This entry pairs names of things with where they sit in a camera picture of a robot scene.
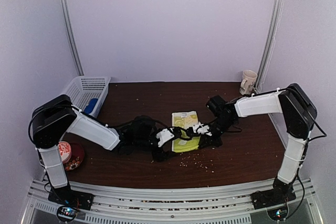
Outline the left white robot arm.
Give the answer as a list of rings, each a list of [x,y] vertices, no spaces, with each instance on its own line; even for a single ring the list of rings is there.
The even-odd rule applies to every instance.
[[[105,150],[131,154],[135,150],[149,151],[155,161],[161,162],[169,154],[165,143],[182,137],[183,129],[169,127],[149,116],[137,116],[116,127],[104,124],[74,106],[63,94],[36,108],[28,125],[28,137],[37,148],[46,170],[51,193],[64,205],[78,199],[71,189],[58,144],[69,133],[89,140]]]

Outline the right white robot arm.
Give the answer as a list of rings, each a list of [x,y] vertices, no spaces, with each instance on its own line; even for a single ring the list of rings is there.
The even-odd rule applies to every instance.
[[[200,145],[221,145],[221,135],[240,118],[280,113],[287,127],[288,143],[280,170],[271,190],[257,191],[251,195],[254,203],[263,206],[293,200],[293,182],[298,178],[308,148],[310,133],[317,117],[317,109],[297,83],[273,92],[251,94],[225,101],[216,95],[206,106],[215,119],[211,123],[195,124],[186,129],[189,137],[199,136]]]

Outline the blue towel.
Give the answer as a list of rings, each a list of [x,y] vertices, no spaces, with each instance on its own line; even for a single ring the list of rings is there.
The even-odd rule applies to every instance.
[[[84,112],[87,113],[87,114],[90,114],[93,112],[96,104],[98,102],[98,98],[92,98],[89,103],[87,104],[87,106],[85,107],[84,109]]]

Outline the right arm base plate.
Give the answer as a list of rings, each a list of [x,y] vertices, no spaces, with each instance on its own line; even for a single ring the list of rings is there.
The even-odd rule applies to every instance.
[[[251,201],[254,209],[269,208],[276,205],[283,205],[288,201],[296,199],[296,194],[290,190],[283,194],[281,189],[270,189],[257,191],[251,194]]]

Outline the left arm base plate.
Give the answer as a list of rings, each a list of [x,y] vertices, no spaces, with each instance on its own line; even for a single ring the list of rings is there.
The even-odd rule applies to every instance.
[[[93,198],[94,195],[91,193],[72,190],[68,187],[52,189],[48,195],[48,200],[51,202],[83,210],[91,209]]]

